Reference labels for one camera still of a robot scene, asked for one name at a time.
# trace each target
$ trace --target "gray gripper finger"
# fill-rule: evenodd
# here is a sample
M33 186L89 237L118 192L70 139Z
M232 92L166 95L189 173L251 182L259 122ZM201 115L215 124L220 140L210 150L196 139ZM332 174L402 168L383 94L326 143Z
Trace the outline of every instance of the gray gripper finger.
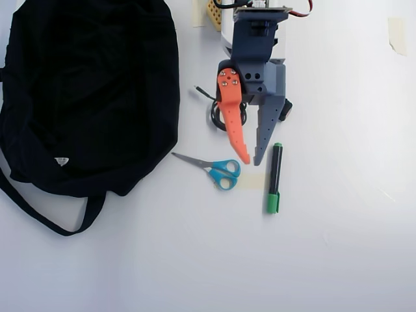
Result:
M254 166L259 166L272 137L274 127L285 106L284 96L267 96L258 111L257 146L255 148Z

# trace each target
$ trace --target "scissors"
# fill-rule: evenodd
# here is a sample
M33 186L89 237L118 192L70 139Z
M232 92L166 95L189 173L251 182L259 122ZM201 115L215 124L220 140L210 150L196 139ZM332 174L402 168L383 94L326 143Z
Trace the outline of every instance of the scissors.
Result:
M207 171L214 179L215 184L222 190L231 190L237 184L237 178L241 173L240 164L235 159L208 162L178 153L172 153L172 155Z

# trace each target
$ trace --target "yellow perforated board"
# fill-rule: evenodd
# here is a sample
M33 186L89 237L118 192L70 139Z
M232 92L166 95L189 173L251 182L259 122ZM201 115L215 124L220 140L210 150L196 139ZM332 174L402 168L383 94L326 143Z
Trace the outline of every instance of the yellow perforated board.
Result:
M208 0L207 15L213 23L216 31L221 31L221 9L215 6L213 0Z

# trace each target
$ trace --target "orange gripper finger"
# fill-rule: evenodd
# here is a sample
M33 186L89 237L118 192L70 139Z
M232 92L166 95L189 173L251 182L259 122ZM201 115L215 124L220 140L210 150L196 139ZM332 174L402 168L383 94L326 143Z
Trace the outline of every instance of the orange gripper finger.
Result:
M250 155L242 135L240 115L241 84L240 77L231 68L226 68L218 74L218 87L221 101L218 107L224 117L229 142L244 164L250 163Z

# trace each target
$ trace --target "bag handle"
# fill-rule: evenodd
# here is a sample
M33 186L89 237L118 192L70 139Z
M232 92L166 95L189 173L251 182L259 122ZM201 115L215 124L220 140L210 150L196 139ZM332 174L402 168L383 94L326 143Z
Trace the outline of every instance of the bag handle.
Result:
M29 216L47 226L55 233L61 234L62 236L72 236L88 229L101 212L106 196L104 194L102 196L88 197L84 220L81 224L81 227L77 231L67 231L34 210L32 206L30 206L27 201L20 195L20 193L10 184L2 170L0 170L0 189L3 190L3 192L6 193L6 195L10 197L13 202L15 202Z

